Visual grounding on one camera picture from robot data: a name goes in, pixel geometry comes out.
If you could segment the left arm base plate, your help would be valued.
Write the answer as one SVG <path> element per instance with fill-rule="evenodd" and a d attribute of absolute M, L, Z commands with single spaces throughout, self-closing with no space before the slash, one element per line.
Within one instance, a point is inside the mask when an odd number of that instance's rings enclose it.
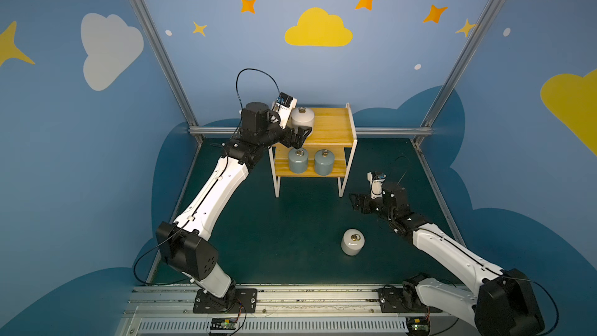
<path fill-rule="evenodd" d="M 194 314 L 231 314 L 243 308 L 243 312 L 254 314 L 257 305 L 256 289 L 232 288 L 219 298 L 205 289 L 200 289 L 195 297 Z"/>

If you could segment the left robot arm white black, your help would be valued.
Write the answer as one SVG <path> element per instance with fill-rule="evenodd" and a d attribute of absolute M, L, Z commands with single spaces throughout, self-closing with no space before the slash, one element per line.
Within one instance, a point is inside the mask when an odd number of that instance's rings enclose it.
<path fill-rule="evenodd" d="M 299 149 L 311 127 L 289 126 L 297 99 L 281 93 L 272 107 L 253 102 L 241 110 L 235 134 L 222 145 L 211 176 L 177 218 L 156 231 L 158 249 L 169 267 L 194 280 L 217 300 L 231 297 L 233 280 L 218 264 L 219 252 L 208 242 L 236 188 L 247 179 L 264 153 L 275 144 Z"/>

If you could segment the white tea canister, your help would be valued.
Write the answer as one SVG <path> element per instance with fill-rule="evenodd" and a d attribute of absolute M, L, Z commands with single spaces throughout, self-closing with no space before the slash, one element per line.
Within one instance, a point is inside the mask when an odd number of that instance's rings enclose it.
<path fill-rule="evenodd" d="M 308 107 L 296 107 L 290 115 L 290 126 L 296 131 L 299 127 L 313 128 L 315 113 Z"/>
<path fill-rule="evenodd" d="M 364 246 L 365 236 L 361 231 L 356 229 L 346 230 L 340 242 L 342 251 L 348 256 L 359 254 Z"/>

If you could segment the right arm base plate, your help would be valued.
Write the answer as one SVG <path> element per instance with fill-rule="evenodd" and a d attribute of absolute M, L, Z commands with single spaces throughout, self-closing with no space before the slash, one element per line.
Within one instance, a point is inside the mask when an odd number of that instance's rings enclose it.
<path fill-rule="evenodd" d="M 427 307 L 419 300 L 413 299 L 409 292 L 404 295 L 402 287 L 385 285 L 377 289 L 379 306 L 384 314 L 425 313 L 439 314 L 442 311 L 435 307 Z"/>

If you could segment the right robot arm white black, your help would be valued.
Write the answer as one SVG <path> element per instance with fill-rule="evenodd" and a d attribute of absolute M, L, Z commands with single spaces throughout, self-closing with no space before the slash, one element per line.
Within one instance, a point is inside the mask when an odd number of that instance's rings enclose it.
<path fill-rule="evenodd" d="M 517 269 L 505 270 L 413 212 L 405 188 L 391 182 L 373 184 L 368 194 L 350 194 L 353 209 L 375 214 L 399 236 L 452 272 L 464 288 L 418 275 L 403 283 L 408 307 L 440 309 L 475 327 L 482 335 L 540 335 L 544 318 L 531 280 Z"/>

